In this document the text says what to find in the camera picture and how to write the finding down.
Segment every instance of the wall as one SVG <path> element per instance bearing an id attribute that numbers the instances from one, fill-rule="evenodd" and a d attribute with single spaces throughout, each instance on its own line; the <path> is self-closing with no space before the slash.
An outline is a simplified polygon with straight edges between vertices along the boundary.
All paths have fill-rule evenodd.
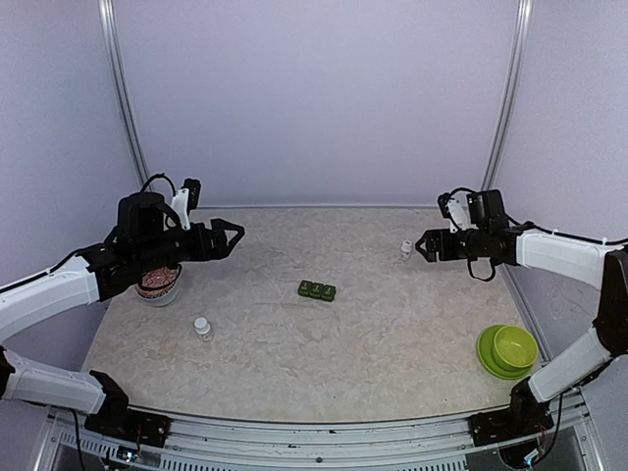
<path id="1" fill-rule="evenodd" d="M 519 220 L 584 236 L 628 236 L 628 4 L 537 0 L 496 187 Z M 592 288 L 515 270 L 558 354 L 597 313 Z M 628 361 L 585 388 L 611 470 L 624 470 Z"/>
<path id="2" fill-rule="evenodd" d="M 478 187 L 516 0 L 117 2 L 151 172 L 203 205 L 435 205 Z"/>
<path id="3" fill-rule="evenodd" d="M 96 1 L 6 0 L 0 15 L 0 286 L 102 238 L 136 188 Z M 104 306 L 6 341 L 78 368 Z M 45 409 L 0 402 L 0 469 L 26 469 Z"/>

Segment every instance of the plate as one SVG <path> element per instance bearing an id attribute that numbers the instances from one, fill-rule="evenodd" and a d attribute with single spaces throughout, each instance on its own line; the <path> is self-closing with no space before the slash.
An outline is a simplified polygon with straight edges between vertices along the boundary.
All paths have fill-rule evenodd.
<path id="1" fill-rule="evenodd" d="M 491 373 L 493 376 L 497 376 L 501 380 L 519 380 L 526 376 L 532 367 L 526 368 L 525 370 L 512 373 L 511 371 L 505 371 L 503 368 L 500 368 L 499 365 L 493 360 L 493 341 L 495 339 L 495 335 L 497 331 L 501 329 L 502 325 L 490 326 L 478 337 L 478 357 L 482 362 L 482 365 Z"/>

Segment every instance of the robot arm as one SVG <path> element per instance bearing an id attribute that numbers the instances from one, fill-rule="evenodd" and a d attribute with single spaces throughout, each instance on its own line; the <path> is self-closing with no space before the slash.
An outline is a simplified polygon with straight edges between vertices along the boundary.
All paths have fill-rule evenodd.
<path id="1" fill-rule="evenodd" d="M 188 215 L 197 205 L 199 191 L 200 182 L 186 180 L 171 205 L 159 193 L 132 194 L 120 201 L 118 225 L 103 243 L 76 250 L 55 267 L 1 287 L 0 344 L 68 309 L 110 299 L 140 283 L 150 271 L 228 257 L 244 228 L 221 219 L 212 220 L 210 229 L 191 223 Z M 227 231 L 235 236 L 229 239 Z M 91 424 L 92 430 L 103 433 L 129 431 L 137 425 L 124 426 L 129 399 L 108 375 L 52 367 L 2 346 L 0 398 L 84 412 L 90 415 L 86 427 Z"/>
<path id="2" fill-rule="evenodd" d="M 498 190 L 470 192 L 467 202 L 470 223 L 466 227 L 471 229 L 452 223 L 462 230 L 429 230 L 416 243 L 428 262 L 466 259 L 473 275 L 471 264 L 486 257 L 494 271 L 501 263 L 538 268 L 601 291 L 598 317 L 582 337 L 517 384 L 507 409 L 470 418 L 475 445 L 488 445 L 551 427 L 548 410 L 554 397 L 596 378 L 608 362 L 628 353 L 628 250 L 619 243 L 548 234 L 536 230 L 533 223 L 511 227 Z M 439 197 L 444 217 L 454 221 L 452 205 L 459 202 L 451 193 Z M 456 211 L 459 219 L 460 209 Z"/>

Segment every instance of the table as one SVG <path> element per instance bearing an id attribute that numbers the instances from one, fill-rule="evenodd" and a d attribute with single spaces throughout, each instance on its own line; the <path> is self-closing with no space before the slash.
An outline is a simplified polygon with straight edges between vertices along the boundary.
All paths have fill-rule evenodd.
<path id="1" fill-rule="evenodd" d="M 476 355 L 492 324 L 521 325 L 499 275 L 464 262 L 399 260 L 404 239 L 447 222 L 437 210 L 202 210 L 246 236 L 223 261 L 184 264 L 163 308 L 131 288 L 113 299 L 84 369 L 107 372 L 134 405 L 277 422 L 419 418 L 508 403 L 513 383 Z M 477 269 L 479 275 L 487 272 Z M 338 288 L 303 298 L 301 280 Z M 192 326 L 216 330 L 202 342 Z"/>

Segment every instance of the green box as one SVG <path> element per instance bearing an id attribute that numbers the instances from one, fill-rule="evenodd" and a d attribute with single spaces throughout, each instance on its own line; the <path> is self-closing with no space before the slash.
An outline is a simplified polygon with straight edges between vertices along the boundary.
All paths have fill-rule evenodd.
<path id="1" fill-rule="evenodd" d="M 313 299 L 320 299 L 322 292 L 323 292 L 323 284 L 314 283 L 312 284 L 312 289 L 310 290 L 310 297 Z"/>
<path id="2" fill-rule="evenodd" d="M 310 290 L 312 289 L 312 282 L 308 282 L 307 280 L 303 280 L 301 284 L 298 286 L 298 295 L 309 297 Z"/>
<path id="3" fill-rule="evenodd" d="M 323 287 L 323 292 L 321 293 L 321 299 L 327 302 L 332 302 L 336 297 L 336 287 L 332 285 L 325 285 Z"/>

